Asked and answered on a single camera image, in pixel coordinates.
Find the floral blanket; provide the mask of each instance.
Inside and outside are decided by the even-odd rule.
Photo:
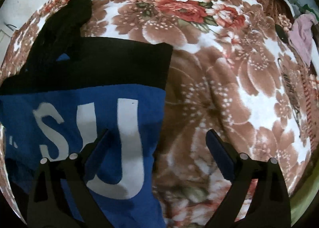
[[[45,20],[69,0],[50,0],[12,37],[1,82],[19,72]],[[92,0],[83,36],[174,47],[165,119],[155,155],[154,194],[168,227],[203,227],[230,188],[205,145],[213,128],[256,160],[275,157],[292,194],[310,159],[310,80],[295,51],[256,0]],[[3,162],[0,187],[18,212]],[[251,202],[252,182],[238,219]]]

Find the cable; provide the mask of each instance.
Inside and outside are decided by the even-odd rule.
[[[17,28],[16,26],[14,26],[14,25],[11,25],[11,24],[4,24],[6,27],[8,27],[11,31],[14,31],[15,29],[13,29],[13,28],[11,28],[11,26],[12,27],[14,27],[14,28]]]

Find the screw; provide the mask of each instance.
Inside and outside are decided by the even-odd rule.
[[[271,159],[270,159],[270,162],[271,162],[272,164],[277,164],[277,163],[278,163],[278,161],[277,161],[275,158],[271,158]]]
[[[45,163],[47,163],[47,158],[43,158],[43,159],[41,159],[41,160],[40,160],[40,163],[41,163],[41,164],[45,164]]]
[[[69,158],[70,158],[70,160],[75,160],[75,159],[78,158],[78,154],[77,153],[72,153],[72,154],[70,154]]]
[[[246,153],[240,153],[240,159],[247,160],[249,156]]]

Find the wrinkled fabric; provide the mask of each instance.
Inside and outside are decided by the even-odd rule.
[[[67,2],[50,0],[15,33],[1,81],[20,70],[43,21]],[[203,227],[230,188],[205,144],[211,128],[253,159],[275,157],[292,194],[319,137],[310,143],[305,68],[280,41],[274,19],[265,15],[261,4],[256,0],[92,2],[93,14],[82,27],[82,36],[165,42],[174,47],[153,173],[153,192],[168,227]],[[304,85],[309,85],[307,78]],[[247,213],[255,188],[256,181],[238,219]]]
[[[312,53],[312,25],[318,23],[313,13],[304,14],[298,17],[288,32],[289,44],[296,49],[303,62],[310,66]]]

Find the pink cloth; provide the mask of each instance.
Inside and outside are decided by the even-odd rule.
[[[298,17],[288,32],[289,44],[298,52],[304,63],[309,67],[312,51],[311,27],[317,24],[317,18],[313,13]]]

